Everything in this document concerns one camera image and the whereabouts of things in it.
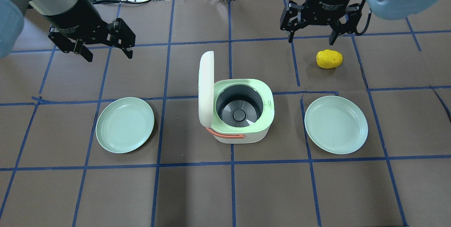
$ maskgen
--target yellow lemon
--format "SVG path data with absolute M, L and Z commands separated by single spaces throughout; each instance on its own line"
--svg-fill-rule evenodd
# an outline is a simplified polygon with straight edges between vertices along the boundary
M 343 55 L 337 51 L 326 49 L 316 54 L 316 63 L 321 68 L 336 68 L 343 62 Z

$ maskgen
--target gray inner pot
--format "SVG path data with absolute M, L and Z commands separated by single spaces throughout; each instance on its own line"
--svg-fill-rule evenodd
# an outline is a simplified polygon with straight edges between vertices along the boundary
M 216 100 L 216 113 L 232 127 L 254 124 L 263 111 L 260 94 L 246 85 L 233 85 L 221 92 Z

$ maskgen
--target open container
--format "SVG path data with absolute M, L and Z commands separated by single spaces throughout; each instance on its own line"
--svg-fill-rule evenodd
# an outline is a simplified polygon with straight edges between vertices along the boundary
M 205 52 L 199 66 L 199 120 L 223 143 L 258 142 L 274 120 L 271 89 L 256 79 L 214 82 L 214 52 Z

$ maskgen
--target table surface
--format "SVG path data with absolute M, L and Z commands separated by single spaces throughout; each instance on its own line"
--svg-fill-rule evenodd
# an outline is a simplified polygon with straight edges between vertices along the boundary
M 284 1 L 96 5 L 107 22 L 126 21 L 136 47 L 131 60 L 89 47 L 92 63 L 54 47 L 28 10 L 0 60 L 0 226 L 449 226 L 451 0 L 399 21 L 373 17 L 365 35 L 332 47 L 325 26 L 288 43 Z M 319 68 L 324 49 L 343 64 Z M 201 126 L 208 50 L 216 80 L 272 89 L 276 115 L 260 142 L 226 145 Z M 326 95 L 363 111 L 369 135 L 356 152 L 327 153 L 306 134 L 306 109 Z M 94 128 L 122 97 L 144 99 L 155 127 L 139 149 L 114 154 Z

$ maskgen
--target orange handle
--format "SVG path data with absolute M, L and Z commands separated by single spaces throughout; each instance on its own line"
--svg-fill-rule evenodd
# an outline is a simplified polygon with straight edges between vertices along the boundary
M 243 139 L 245 137 L 244 134 L 219 134 L 218 132 L 215 132 L 213 131 L 213 129 L 208 127 L 206 127 L 206 130 L 210 132 L 210 134 L 223 139 Z

